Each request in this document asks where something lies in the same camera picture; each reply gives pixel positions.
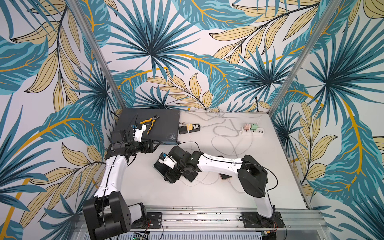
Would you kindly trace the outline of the black phone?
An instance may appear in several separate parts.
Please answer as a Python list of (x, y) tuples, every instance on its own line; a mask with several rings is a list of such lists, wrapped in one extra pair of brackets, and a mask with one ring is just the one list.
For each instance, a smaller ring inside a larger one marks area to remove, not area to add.
[(182, 172), (182, 176), (186, 178), (189, 182), (193, 182), (198, 176), (198, 172)]

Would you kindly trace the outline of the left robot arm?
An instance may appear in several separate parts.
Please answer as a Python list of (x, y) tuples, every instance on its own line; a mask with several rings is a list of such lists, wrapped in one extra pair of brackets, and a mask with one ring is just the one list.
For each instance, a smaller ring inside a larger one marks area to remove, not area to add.
[(130, 165), (129, 157), (136, 157), (138, 153), (153, 153), (156, 149), (152, 140), (143, 139), (143, 132), (134, 129), (133, 136), (129, 137), (128, 131), (120, 131), (107, 150), (106, 169), (101, 185), (94, 197), (83, 205), (92, 240), (111, 239), (131, 229), (145, 228), (148, 223), (144, 204), (129, 206), (121, 194), (123, 176)]

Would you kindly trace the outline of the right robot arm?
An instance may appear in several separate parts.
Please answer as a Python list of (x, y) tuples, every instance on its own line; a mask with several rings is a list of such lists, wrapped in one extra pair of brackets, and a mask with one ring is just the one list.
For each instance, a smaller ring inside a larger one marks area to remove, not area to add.
[(254, 198), (260, 217), (270, 220), (275, 214), (275, 207), (267, 197), (267, 169), (250, 155), (244, 155), (241, 159), (229, 159), (199, 151), (190, 154), (175, 146), (169, 153), (161, 153), (157, 162), (166, 166), (164, 180), (171, 184), (178, 181), (182, 174), (212, 172), (237, 177), (244, 192)]

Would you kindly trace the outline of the phone in pink case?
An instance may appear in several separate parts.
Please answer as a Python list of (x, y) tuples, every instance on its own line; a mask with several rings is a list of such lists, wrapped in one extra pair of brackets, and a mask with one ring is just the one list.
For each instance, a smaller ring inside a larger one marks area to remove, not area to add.
[(229, 175), (225, 175), (225, 174), (219, 174), (220, 178), (222, 180), (227, 180), (227, 179), (230, 179), (232, 176), (229, 176)]

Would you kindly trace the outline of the black power strip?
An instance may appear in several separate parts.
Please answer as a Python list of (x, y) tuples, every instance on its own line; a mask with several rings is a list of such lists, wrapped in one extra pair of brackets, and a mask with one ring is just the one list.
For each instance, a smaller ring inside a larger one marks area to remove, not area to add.
[(179, 127), (179, 134), (190, 134), (190, 133), (195, 133), (199, 132), (201, 130), (200, 124), (186, 124), (183, 126)]

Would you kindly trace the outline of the yellow black pliers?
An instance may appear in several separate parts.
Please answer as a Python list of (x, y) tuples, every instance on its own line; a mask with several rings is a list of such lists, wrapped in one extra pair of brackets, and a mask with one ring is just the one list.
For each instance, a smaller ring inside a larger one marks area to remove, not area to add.
[(154, 115), (153, 117), (147, 119), (147, 120), (144, 120), (144, 121), (141, 121), (140, 124), (141, 125), (146, 125), (146, 126), (149, 126), (148, 130), (147, 130), (147, 135), (150, 134), (156, 120), (159, 118), (158, 115)]

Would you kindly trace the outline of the pink charger plug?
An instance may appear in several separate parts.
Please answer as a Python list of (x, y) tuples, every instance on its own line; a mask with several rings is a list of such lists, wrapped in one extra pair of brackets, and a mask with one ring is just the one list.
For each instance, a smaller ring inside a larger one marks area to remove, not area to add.
[(251, 129), (251, 124), (249, 124), (249, 123), (247, 123), (247, 124), (245, 124), (245, 126), (244, 126), (244, 130), (245, 131), (249, 131), (250, 129)]

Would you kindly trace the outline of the green charger plug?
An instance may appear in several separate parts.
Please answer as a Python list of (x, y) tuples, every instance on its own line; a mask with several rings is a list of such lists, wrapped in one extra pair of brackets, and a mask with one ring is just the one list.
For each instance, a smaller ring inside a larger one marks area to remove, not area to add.
[(251, 131), (256, 131), (258, 128), (259, 128), (259, 126), (257, 124), (251, 124), (250, 130)]

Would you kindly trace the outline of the white power strip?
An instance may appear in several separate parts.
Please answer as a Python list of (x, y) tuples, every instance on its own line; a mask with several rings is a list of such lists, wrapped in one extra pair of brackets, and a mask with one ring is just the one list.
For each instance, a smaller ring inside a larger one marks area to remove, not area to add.
[(242, 128), (241, 134), (244, 136), (262, 136), (264, 135), (265, 131), (263, 128), (257, 128), (256, 130), (245, 130)]

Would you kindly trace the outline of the dark blue network switch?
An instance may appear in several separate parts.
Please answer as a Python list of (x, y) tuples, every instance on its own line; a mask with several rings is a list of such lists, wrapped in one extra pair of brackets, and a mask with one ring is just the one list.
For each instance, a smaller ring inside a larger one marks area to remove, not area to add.
[(112, 132), (112, 143), (120, 143), (123, 137), (126, 141), (134, 137), (134, 131), (145, 130), (142, 139), (160, 142), (164, 145), (176, 145), (178, 141), (179, 110), (161, 109), (123, 109)]

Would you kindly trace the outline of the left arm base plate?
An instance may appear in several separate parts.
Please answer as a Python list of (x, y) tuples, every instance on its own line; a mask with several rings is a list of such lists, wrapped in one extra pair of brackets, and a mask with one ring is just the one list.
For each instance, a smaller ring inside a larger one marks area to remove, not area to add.
[(129, 231), (133, 229), (161, 229), (162, 228), (163, 213), (161, 212), (149, 212), (145, 217), (141, 217), (139, 220), (132, 222), (128, 227)]

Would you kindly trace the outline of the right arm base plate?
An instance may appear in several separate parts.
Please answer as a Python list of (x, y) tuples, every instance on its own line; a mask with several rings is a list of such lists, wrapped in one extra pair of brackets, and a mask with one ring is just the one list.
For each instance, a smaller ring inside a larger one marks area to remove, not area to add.
[(257, 212), (242, 212), (239, 220), (247, 229), (280, 229), (285, 227), (280, 212), (274, 212), (270, 219), (260, 216)]

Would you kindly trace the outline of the aluminium front rail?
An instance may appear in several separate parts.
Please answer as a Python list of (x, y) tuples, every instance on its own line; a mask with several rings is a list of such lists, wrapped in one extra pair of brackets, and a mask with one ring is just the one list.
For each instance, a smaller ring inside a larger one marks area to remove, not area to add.
[[(146, 206), (148, 212), (161, 212), (165, 231), (245, 231), (239, 220), (243, 212), (256, 208), (165, 207)], [(329, 227), (318, 210), (277, 209), (284, 227), (279, 231), (328, 231)]]

